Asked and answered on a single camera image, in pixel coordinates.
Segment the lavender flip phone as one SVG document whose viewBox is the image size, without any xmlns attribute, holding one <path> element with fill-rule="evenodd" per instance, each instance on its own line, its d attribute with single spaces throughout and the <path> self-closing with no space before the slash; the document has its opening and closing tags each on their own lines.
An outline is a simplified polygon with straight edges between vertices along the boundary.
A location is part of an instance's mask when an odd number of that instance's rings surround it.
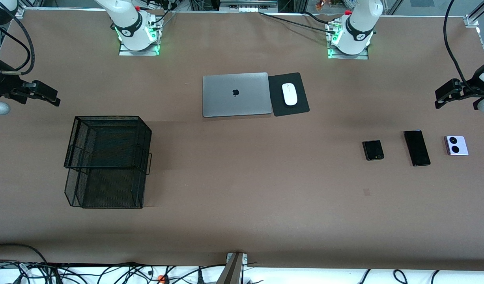
<svg viewBox="0 0 484 284">
<path fill-rule="evenodd" d="M 467 143 L 464 136 L 445 136 L 444 137 L 447 154 L 449 156 L 469 156 Z"/>
</svg>

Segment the long black smartphone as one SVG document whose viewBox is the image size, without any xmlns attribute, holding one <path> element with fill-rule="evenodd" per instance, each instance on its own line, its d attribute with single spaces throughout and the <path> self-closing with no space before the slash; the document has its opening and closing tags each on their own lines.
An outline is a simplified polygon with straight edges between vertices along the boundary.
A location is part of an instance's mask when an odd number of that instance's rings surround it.
<svg viewBox="0 0 484 284">
<path fill-rule="evenodd" d="M 404 131 L 408 153 L 413 166 L 431 165 L 422 131 Z"/>
</svg>

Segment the small black flip phone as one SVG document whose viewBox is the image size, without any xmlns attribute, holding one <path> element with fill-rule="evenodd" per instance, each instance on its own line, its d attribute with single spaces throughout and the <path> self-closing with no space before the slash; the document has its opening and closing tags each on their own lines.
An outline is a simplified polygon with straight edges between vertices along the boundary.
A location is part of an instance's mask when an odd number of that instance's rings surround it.
<svg viewBox="0 0 484 284">
<path fill-rule="evenodd" d="M 367 161 L 381 160 L 385 157 L 380 140 L 363 141 L 362 146 Z"/>
</svg>

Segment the black mesh two-tier tray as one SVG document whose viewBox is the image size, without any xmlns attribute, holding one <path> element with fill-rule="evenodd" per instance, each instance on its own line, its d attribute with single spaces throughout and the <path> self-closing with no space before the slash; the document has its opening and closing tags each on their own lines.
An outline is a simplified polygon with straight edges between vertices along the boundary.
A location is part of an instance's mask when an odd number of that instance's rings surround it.
<svg viewBox="0 0 484 284">
<path fill-rule="evenodd" d="M 64 161 L 70 206 L 143 208 L 151 137 L 139 116 L 75 117 Z"/>
</svg>

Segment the white computer mouse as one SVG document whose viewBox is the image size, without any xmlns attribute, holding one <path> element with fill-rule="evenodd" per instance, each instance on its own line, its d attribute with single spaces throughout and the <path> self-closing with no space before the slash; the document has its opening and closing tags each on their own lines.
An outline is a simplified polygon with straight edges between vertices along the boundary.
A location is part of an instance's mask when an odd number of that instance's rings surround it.
<svg viewBox="0 0 484 284">
<path fill-rule="evenodd" d="M 283 100 L 286 106 L 293 107 L 297 105 L 297 90 L 293 83 L 284 83 L 281 86 Z"/>
</svg>

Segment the black mouse pad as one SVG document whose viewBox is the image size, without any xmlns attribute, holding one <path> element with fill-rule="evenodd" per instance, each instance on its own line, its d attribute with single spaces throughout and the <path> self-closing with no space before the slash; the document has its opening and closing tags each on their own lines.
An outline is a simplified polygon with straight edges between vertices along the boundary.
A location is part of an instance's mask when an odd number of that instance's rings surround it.
<svg viewBox="0 0 484 284">
<path fill-rule="evenodd" d="M 275 116 L 286 116 L 292 114 L 300 114 L 310 111 L 310 106 L 307 102 L 306 92 L 303 85 L 301 74 L 289 73 L 282 75 L 269 76 L 269 93 L 272 102 L 272 109 Z M 282 95 L 282 84 L 293 83 L 297 90 L 297 105 L 286 106 Z"/>
</svg>

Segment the silver closed laptop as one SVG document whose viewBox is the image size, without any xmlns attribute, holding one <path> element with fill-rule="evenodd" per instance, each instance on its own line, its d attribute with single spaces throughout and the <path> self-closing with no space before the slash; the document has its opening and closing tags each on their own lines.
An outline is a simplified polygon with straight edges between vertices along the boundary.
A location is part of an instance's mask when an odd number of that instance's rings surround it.
<svg viewBox="0 0 484 284">
<path fill-rule="evenodd" d="M 266 72 L 203 77 L 203 118 L 270 115 L 271 113 L 269 76 Z"/>
</svg>

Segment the white power strip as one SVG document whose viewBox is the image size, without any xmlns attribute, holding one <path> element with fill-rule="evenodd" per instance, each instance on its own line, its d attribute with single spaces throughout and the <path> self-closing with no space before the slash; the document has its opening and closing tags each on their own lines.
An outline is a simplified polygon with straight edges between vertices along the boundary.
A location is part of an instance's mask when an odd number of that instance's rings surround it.
<svg viewBox="0 0 484 284">
<path fill-rule="evenodd" d="M 219 0 L 219 11 L 230 13 L 278 12 L 277 0 Z"/>
</svg>

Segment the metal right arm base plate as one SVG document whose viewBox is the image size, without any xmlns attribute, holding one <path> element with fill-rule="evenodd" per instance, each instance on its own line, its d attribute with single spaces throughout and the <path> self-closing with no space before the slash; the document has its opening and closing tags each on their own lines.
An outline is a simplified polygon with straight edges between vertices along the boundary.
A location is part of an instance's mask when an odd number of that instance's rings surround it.
<svg viewBox="0 0 484 284">
<path fill-rule="evenodd" d="M 159 43 L 152 43 L 143 50 L 130 50 L 123 43 L 120 44 L 119 56 L 158 56 L 159 54 Z"/>
</svg>

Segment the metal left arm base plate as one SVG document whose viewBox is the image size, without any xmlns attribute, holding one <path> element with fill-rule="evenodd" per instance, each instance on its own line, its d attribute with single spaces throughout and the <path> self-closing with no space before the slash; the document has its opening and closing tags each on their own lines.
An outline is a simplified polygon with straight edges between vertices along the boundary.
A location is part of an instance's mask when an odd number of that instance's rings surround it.
<svg viewBox="0 0 484 284">
<path fill-rule="evenodd" d="M 329 59 L 343 59 L 343 60 L 368 60 L 368 48 L 366 47 L 359 54 L 345 54 L 341 52 L 336 46 L 328 47 L 328 58 Z"/>
</svg>

